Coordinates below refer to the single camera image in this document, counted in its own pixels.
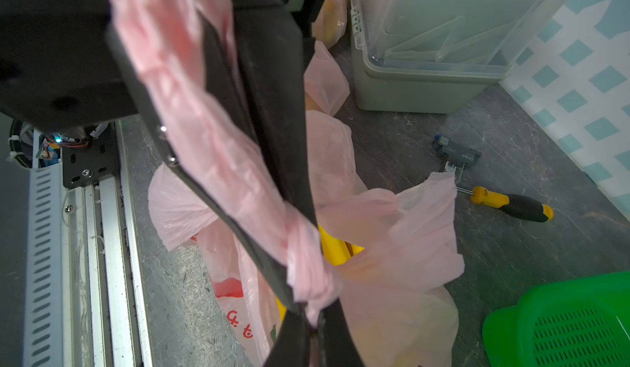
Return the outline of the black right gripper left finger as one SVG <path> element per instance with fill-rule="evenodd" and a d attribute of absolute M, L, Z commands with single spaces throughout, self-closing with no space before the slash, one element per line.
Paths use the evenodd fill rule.
<path fill-rule="evenodd" d="M 264 367 L 307 367 L 310 363 L 311 327 L 303 313 L 287 311 Z"/>

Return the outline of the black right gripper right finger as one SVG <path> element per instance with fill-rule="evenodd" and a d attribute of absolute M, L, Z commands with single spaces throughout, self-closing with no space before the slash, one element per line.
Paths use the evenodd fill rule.
<path fill-rule="evenodd" d="M 317 337 L 319 366 L 364 367 L 339 299 L 320 313 Z"/>

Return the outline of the yellow banana bunch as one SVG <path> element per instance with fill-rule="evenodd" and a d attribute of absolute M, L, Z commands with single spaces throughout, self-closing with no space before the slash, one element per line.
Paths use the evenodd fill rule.
<path fill-rule="evenodd" d="M 318 226 L 318 231 L 320 233 L 323 255 L 333 266 L 344 265 L 353 256 L 364 250 L 363 247 L 332 237 L 321 225 Z"/>

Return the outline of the pink plastic bag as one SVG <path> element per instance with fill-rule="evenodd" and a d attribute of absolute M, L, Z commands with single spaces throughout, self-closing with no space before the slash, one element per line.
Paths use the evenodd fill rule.
<path fill-rule="evenodd" d="M 348 0 L 324 0 L 318 17 L 312 23 L 313 37 L 327 49 L 333 47 L 346 32 Z"/>
<path fill-rule="evenodd" d="M 335 116 L 349 97 L 349 83 L 323 42 L 317 40 L 314 48 L 304 73 L 306 109 Z"/>
<path fill-rule="evenodd" d="M 464 272 L 457 251 L 450 173 L 433 173 L 402 193 L 363 190 L 349 127 L 305 108 L 312 224 L 278 191 L 259 145 L 236 126 L 227 102 L 206 88 L 203 19 L 227 51 L 233 93 L 241 93 L 231 0 L 109 0 L 112 24 L 147 89 L 182 168 L 265 252 L 286 267 L 286 283 L 311 327 L 341 301 L 364 366 L 449 366 L 458 311 L 446 283 Z M 264 365 L 285 313 L 234 232 L 162 161 L 149 187 L 149 213 L 165 247 L 195 242 L 208 258 L 217 296 L 256 365 Z M 318 226 L 364 250 L 344 265 L 323 255 Z"/>

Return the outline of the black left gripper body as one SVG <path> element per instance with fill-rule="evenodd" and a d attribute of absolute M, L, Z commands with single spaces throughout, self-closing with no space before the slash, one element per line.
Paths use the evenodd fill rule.
<path fill-rule="evenodd" d="M 43 132 L 136 114 L 106 35 L 109 0 L 1 0 L 1 111 Z"/>

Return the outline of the pink plastic bag back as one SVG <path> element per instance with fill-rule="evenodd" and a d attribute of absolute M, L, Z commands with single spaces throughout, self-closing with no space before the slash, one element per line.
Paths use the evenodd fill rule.
<path fill-rule="evenodd" d="M 227 102 L 206 88 L 203 19 L 227 51 L 233 93 L 241 93 L 231 0 L 109 0 L 112 24 L 147 89 L 182 168 L 265 252 L 286 267 L 286 283 L 311 327 L 341 301 L 364 366 L 449 366 L 458 311 L 446 283 L 464 272 L 457 251 L 450 173 L 433 173 L 402 193 L 363 190 L 349 127 L 305 108 L 312 224 L 278 191 L 259 145 L 236 126 Z M 149 187 L 149 213 L 165 247 L 195 242 L 208 258 L 217 296 L 256 365 L 264 365 L 285 313 L 234 232 L 162 161 Z M 323 255 L 318 226 L 364 250 L 344 265 Z"/>

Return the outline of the pink plastic bag front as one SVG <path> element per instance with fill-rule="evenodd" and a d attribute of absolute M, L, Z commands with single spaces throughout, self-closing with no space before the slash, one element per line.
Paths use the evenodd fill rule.
<path fill-rule="evenodd" d="M 348 0 L 324 0 L 318 17 L 312 23 L 313 37 L 327 49 L 333 47 L 346 32 Z"/>

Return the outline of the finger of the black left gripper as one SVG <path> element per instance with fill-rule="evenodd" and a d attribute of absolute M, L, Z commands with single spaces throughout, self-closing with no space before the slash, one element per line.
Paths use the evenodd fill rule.
<path fill-rule="evenodd" d="M 314 54 L 311 25 L 318 0 L 231 0 L 241 93 L 219 43 L 203 19 L 206 88 L 227 102 L 231 120 L 260 147 L 282 198 L 317 222 L 308 183 L 305 70 Z"/>
<path fill-rule="evenodd" d="M 136 76 L 133 65 L 127 57 L 126 50 L 113 25 L 107 28 L 105 40 L 116 61 L 116 65 L 118 66 L 126 88 L 133 99 L 134 105 L 138 110 L 138 114 L 141 116 L 147 129 L 149 129 L 149 135 L 152 137 L 162 161 L 234 232 L 236 238 L 244 247 L 262 276 L 267 280 L 268 285 L 272 288 L 272 291 L 274 291 L 282 304 L 295 314 L 300 313 L 302 307 L 295 303 L 293 291 L 286 283 L 286 267 L 265 252 L 233 218 L 222 210 L 200 184 L 182 168 L 170 143 L 165 137 L 165 133 L 161 131 L 162 122 L 154 109 L 154 104 L 149 93 Z"/>

